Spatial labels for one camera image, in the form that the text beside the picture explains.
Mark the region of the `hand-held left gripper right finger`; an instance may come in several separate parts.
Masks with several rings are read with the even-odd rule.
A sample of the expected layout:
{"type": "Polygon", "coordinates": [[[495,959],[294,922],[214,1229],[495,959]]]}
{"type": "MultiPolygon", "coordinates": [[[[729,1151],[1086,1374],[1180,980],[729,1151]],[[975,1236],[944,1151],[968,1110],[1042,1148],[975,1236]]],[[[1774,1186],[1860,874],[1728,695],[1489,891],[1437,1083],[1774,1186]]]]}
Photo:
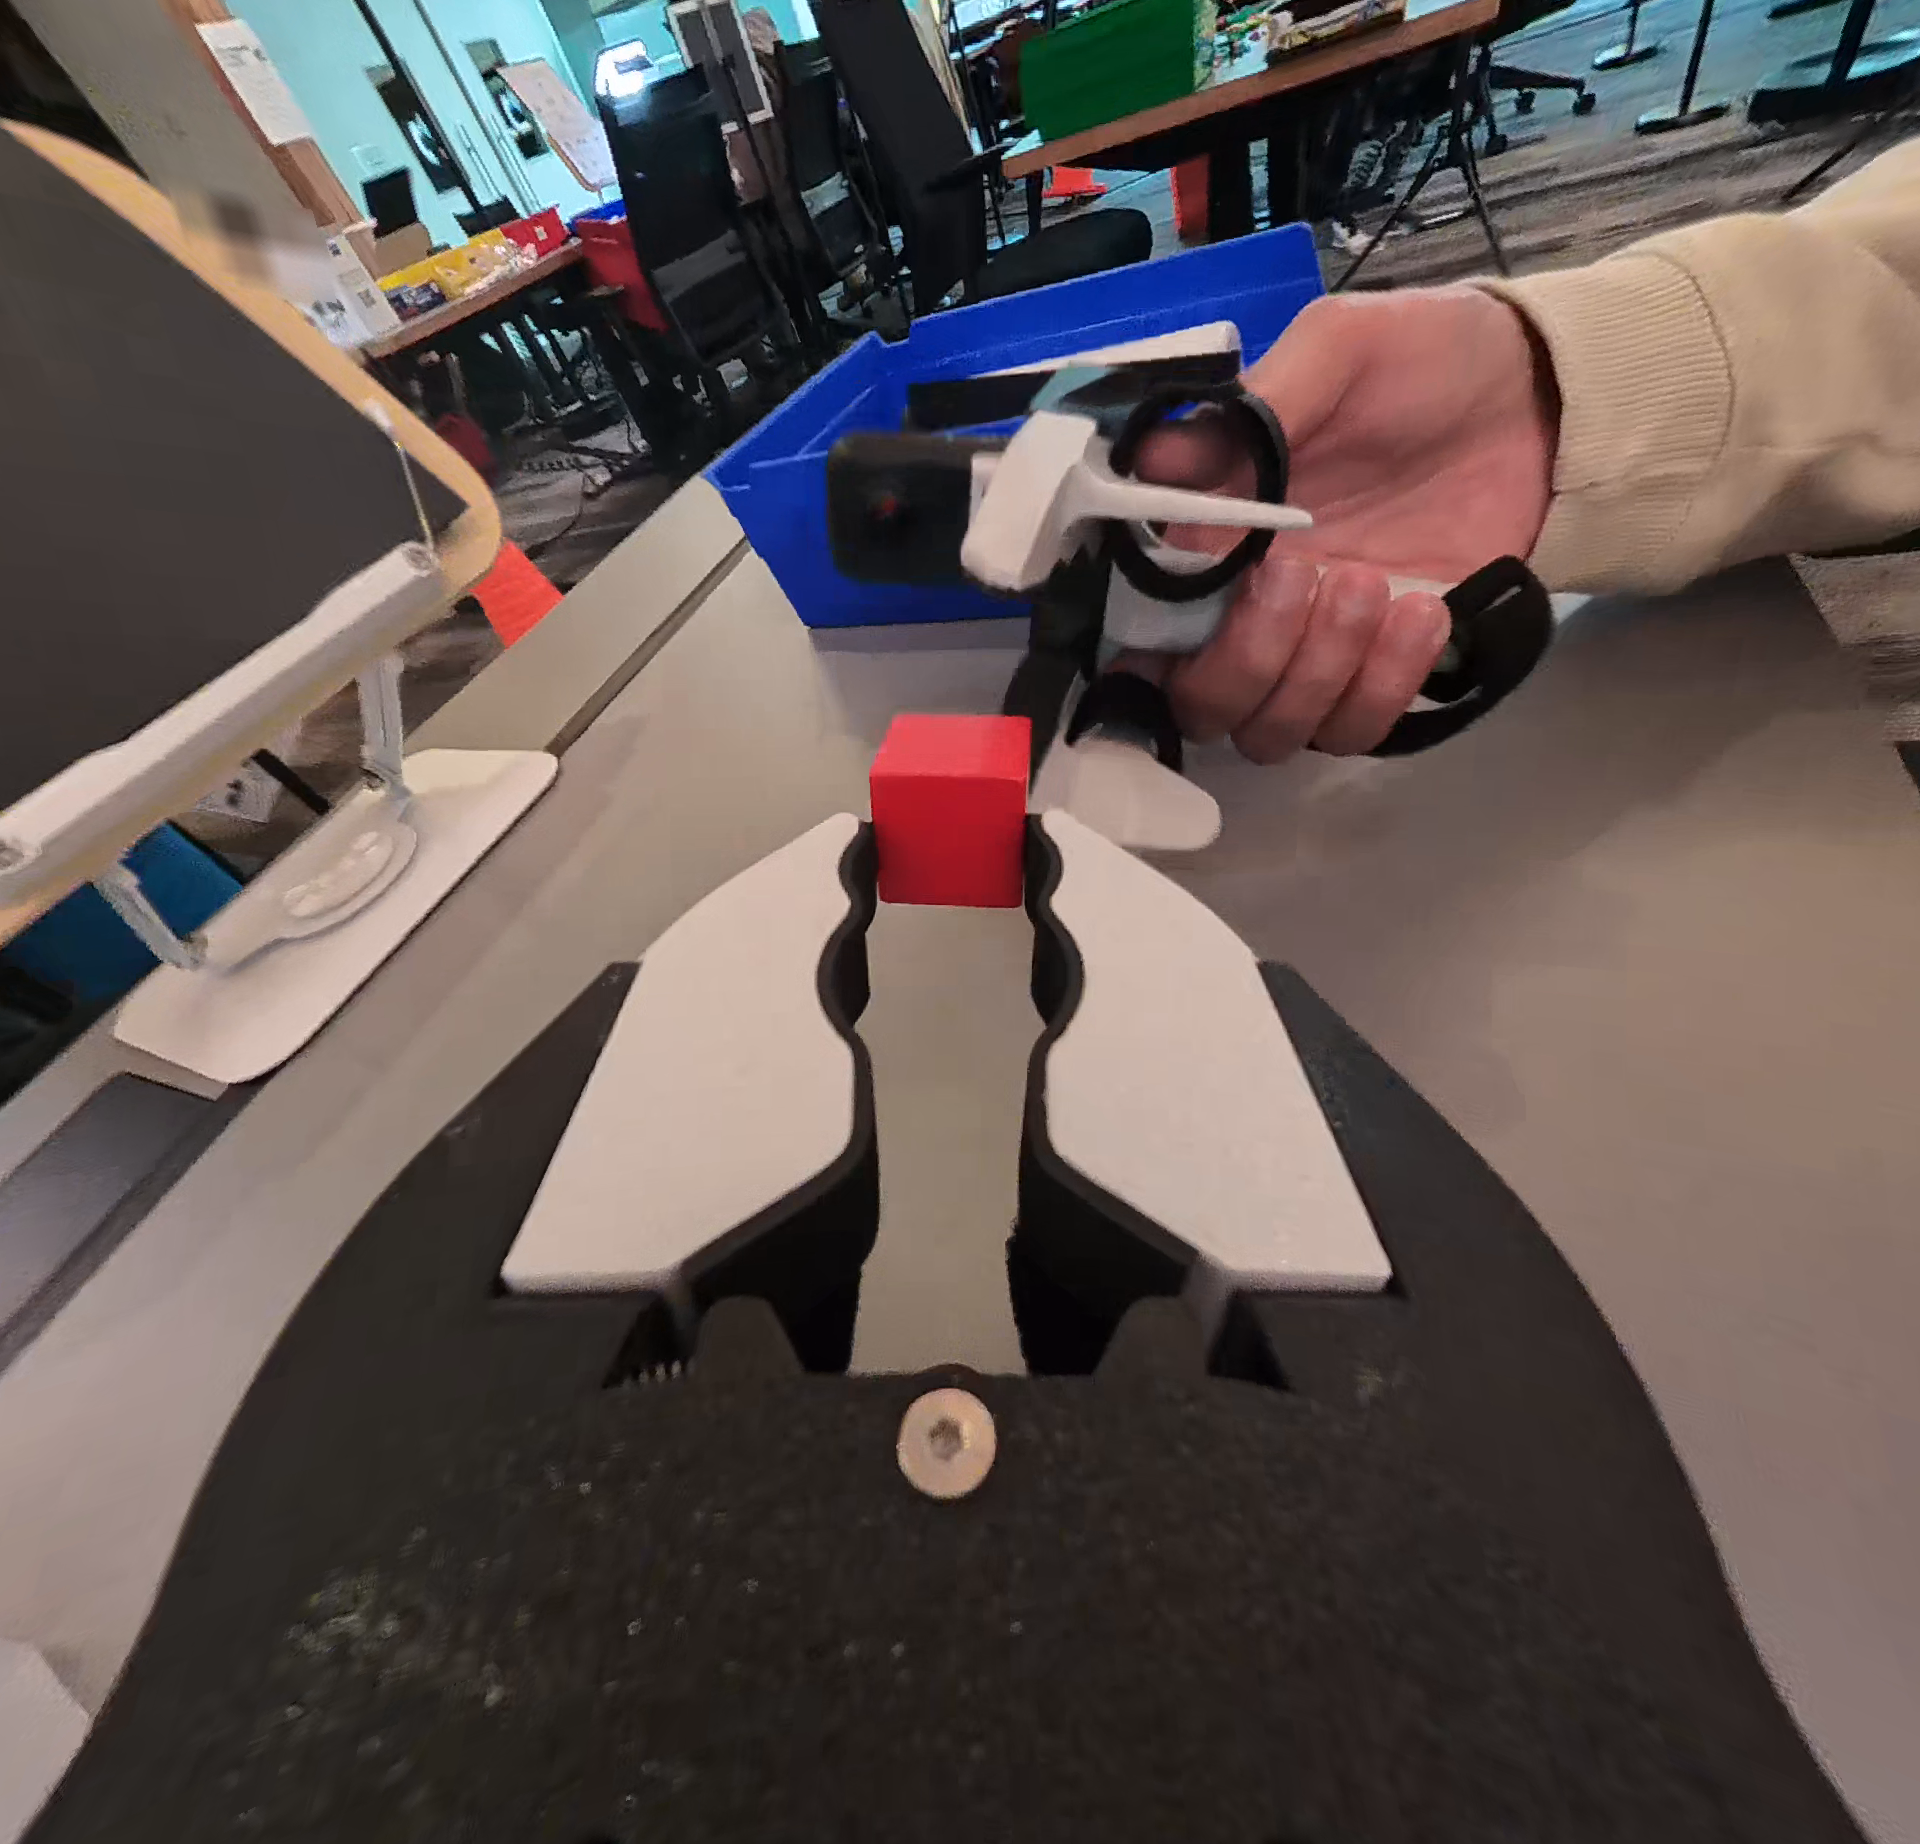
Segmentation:
{"type": "Polygon", "coordinates": [[[1380,1233],[1261,965],[1064,811],[1029,824],[1021,1230],[1079,1297],[1378,1297],[1380,1233]]]}

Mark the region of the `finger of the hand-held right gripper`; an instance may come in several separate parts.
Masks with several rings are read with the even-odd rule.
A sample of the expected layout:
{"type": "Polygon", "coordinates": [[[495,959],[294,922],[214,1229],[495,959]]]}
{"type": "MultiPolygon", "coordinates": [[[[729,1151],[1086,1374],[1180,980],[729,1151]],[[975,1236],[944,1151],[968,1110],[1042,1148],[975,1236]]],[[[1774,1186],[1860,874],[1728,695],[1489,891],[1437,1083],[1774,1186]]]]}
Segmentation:
{"type": "Polygon", "coordinates": [[[1029,647],[1000,713],[1029,725],[1029,808],[1060,811],[1131,851],[1200,851],[1221,834],[1184,778],[1162,686],[1223,619],[1226,597],[1163,606],[1114,569],[1058,569],[1032,597],[1029,647]]]}
{"type": "Polygon", "coordinates": [[[1064,404],[1079,393],[1101,409],[1134,404],[1154,390],[1232,384],[1237,373],[1240,333],[1232,321],[1215,321],[1029,366],[914,381],[906,387],[904,431],[975,431],[1064,404]]]}

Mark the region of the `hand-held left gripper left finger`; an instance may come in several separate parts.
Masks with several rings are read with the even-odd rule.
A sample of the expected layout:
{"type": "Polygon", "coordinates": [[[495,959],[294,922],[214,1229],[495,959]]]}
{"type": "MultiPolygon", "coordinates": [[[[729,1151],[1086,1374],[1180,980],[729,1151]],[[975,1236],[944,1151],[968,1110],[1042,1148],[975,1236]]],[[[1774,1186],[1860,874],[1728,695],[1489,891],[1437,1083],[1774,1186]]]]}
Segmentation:
{"type": "Polygon", "coordinates": [[[507,1292],[692,1289],[870,1137],[870,824],[832,813],[643,954],[514,1242],[507,1292]]]}

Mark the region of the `red plastic block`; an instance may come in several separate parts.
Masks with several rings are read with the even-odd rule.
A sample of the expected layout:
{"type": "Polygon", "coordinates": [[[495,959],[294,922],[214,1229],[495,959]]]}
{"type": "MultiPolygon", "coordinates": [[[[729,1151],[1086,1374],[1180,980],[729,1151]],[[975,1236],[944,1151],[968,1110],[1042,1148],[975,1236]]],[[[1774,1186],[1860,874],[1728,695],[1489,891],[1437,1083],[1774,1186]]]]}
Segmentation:
{"type": "Polygon", "coordinates": [[[1018,908],[1032,750],[1021,716],[892,717],[870,762],[877,899],[1018,908]]]}

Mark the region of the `person's right forearm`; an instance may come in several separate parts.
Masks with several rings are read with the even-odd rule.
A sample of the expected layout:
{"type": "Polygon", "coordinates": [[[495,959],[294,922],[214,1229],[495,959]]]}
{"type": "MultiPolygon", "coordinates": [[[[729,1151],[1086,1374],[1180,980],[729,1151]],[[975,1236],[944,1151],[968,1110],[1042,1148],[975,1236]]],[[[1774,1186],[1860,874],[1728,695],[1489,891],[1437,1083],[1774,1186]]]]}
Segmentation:
{"type": "Polygon", "coordinates": [[[1913,141],[1796,210],[1476,289],[1557,393],[1528,556],[1552,590],[1673,593],[1916,535],[1913,141]]]}

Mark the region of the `grey desk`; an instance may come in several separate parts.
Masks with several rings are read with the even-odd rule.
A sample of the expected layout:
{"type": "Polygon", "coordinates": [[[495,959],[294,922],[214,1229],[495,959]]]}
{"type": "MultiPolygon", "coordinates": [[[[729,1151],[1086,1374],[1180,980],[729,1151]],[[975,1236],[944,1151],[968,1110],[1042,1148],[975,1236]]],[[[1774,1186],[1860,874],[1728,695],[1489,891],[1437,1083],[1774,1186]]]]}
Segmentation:
{"type": "MultiPolygon", "coordinates": [[[[1018,624],[811,637],[685,487],[418,730],[557,785],[3,1369],[3,1641],[95,1710],[257,1363],[611,960],[866,811],[1018,624]]],[[[1789,1709],[1916,1839],[1916,793],[1789,566],[1587,606],[1442,754],[1200,754],[1180,880],[1507,1180],[1633,1355],[1789,1709]]]]}

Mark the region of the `person's right hand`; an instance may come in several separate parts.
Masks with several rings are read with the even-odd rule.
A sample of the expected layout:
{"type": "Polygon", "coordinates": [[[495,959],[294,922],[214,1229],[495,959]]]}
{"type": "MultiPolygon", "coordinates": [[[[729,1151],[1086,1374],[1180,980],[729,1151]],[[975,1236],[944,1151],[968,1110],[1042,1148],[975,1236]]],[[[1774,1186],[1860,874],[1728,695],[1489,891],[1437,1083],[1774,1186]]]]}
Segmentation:
{"type": "Polygon", "coordinates": [[[1193,744],[1372,754],[1449,647],[1437,588],[1541,536],[1549,366],[1517,310],[1446,286],[1323,296],[1240,384],[1282,427],[1309,527],[1269,544],[1193,655],[1140,665],[1193,744]]]}

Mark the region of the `black office chair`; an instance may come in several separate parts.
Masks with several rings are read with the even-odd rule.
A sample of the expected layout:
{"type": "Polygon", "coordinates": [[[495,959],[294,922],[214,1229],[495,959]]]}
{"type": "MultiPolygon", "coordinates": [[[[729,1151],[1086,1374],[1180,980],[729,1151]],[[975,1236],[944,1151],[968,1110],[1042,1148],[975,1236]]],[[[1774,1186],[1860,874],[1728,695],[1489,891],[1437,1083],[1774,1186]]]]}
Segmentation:
{"type": "Polygon", "coordinates": [[[731,182],[704,75],[658,78],[640,95],[603,103],[603,127],[637,289],[655,314],[655,324],[626,327],[637,367],[666,393],[651,422],[666,425],[698,404],[722,450],[743,431],[726,366],[774,381],[808,367],[811,342],[786,237],[750,213],[731,182]]]}
{"type": "Polygon", "coordinates": [[[997,149],[971,146],[906,6],[817,0],[811,19],[892,203],[912,318],[1149,261],[1152,226],[1131,209],[1092,209],[993,247],[989,189],[1000,182],[997,149]]]}

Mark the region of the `green crate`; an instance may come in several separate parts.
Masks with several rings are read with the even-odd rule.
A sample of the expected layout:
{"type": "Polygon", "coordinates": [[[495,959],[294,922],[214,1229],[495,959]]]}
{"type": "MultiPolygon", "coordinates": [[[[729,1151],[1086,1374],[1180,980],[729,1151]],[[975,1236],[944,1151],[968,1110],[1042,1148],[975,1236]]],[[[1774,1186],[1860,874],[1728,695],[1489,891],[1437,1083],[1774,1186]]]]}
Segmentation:
{"type": "Polygon", "coordinates": [[[1211,80],[1217,0],[1114,0],[1032,37],[1018,112],[1042,143],[1190,95],[1211,80]]]}

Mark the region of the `long wooden table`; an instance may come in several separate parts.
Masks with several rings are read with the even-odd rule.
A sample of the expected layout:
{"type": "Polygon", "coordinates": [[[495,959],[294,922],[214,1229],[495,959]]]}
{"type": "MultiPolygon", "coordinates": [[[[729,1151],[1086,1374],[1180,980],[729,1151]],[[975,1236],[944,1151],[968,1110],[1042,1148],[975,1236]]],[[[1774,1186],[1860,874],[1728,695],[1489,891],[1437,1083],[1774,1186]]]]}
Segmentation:
{"type": "Polygon", "coordinates": [[[996,175],[1024,189],[1029,224],[1042,213],[1042,175],[1064,170],[1169,172],[1206,160],[1203,244],[1237,240],[1260,226],[1252,149],[1279,146],[1282,198],[1269,224],[1300,210],[1300,135],[1312,112],[1356,100],[1384,72],[1409,60],[1446,58],[1449,72],[1470,65],[1479,32],[1498,19],[1503,0],[1403,0],[1399,16],[1374,19],[1329,43],[1288,58],[1264,58],[1260,40],[1221,60],[1208,78],[1163,103],[1134,108],[1067,138],[1021,138],[996,175]]]}

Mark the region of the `red crate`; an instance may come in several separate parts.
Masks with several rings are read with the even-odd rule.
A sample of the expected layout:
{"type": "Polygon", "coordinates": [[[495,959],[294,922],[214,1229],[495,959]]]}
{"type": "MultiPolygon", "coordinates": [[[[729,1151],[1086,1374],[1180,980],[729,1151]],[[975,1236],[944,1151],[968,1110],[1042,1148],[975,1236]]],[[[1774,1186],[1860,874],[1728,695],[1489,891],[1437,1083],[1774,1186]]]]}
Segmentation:
{"type": "Polygon", "coordinates": [[[563,590],[513,541],[500,544],[492,566],[472,584],[469,597],[500,650],[513,650],[563,609],[563,590]]]}

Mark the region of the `red storage bins row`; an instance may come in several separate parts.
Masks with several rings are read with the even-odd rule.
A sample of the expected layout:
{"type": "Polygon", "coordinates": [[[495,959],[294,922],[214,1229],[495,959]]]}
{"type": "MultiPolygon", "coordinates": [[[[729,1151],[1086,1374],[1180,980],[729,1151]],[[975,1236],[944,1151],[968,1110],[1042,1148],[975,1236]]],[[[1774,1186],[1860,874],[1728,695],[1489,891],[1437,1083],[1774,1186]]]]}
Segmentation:
{"type": "Polygon", "coordinates": [[[669,324],[640,271],[626,206],[614,203],[568,224],[549,209],[523,219],[507,219],[498,232],[534,268],[566,259],[566,268],[578,271],[589,290],[611,293],[626,324],[666,338],[669,324]]]}

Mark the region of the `white tablet stand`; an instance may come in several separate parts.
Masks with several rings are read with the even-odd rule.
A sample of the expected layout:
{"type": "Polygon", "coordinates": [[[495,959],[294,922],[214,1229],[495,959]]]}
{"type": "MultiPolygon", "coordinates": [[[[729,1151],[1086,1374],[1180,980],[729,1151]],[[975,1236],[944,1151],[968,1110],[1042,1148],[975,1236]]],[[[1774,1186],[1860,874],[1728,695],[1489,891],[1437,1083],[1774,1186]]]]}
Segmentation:
{"type": "Polygon", "coordinates": [[[74,885],[100,891],[156,966],[112,1037],[209,1085],[251,1085],[297,1057],[557,781],[550,754],[403,750],[396,643],[443,588],[429,541],[396,544],[306,618],[153,720],[3,811],[3,920],[74,885]],[[251,879],[192,937],[169,929],[131,871],[132,840],[177,799],[206,796],[307,689],[354,673],[357,790],[251,879]]]}

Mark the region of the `yellow storage bins row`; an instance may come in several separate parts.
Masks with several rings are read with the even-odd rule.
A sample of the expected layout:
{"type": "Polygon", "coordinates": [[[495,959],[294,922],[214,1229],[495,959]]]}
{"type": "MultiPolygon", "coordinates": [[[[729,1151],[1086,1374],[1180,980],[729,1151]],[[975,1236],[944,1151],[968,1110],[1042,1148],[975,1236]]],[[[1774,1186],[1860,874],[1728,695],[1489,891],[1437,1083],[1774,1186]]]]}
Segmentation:
{"type": "Polygon", "coordinates": [[[503,229],[488,229],[455,247],[436,250],[396,272],[386,272],[380,289],[389,293],[394,311],[427,307],[427,301],[403,301],[403,290],[432,290],[439,293],[439,304],[449,307],[514,271],[522,271],[522,250],[503,234],[503,229]]]}

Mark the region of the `blue box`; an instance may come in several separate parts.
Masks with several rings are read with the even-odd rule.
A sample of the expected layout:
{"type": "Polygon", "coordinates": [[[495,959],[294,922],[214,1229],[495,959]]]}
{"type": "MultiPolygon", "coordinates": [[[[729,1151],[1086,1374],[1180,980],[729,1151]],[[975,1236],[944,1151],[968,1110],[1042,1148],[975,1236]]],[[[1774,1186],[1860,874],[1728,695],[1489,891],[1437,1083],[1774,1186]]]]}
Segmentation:
{"type": "MultiPolygon", "coordinates": [[[[192,937],[242,891],[242,871],[174,824],[138,840],[128,865],[177,937],[192,937]]],[[[86,885],[12,937],[3,966],[70,1008],[98,1008],[128,996],[156,959],[100,891],[86,885]]]]}

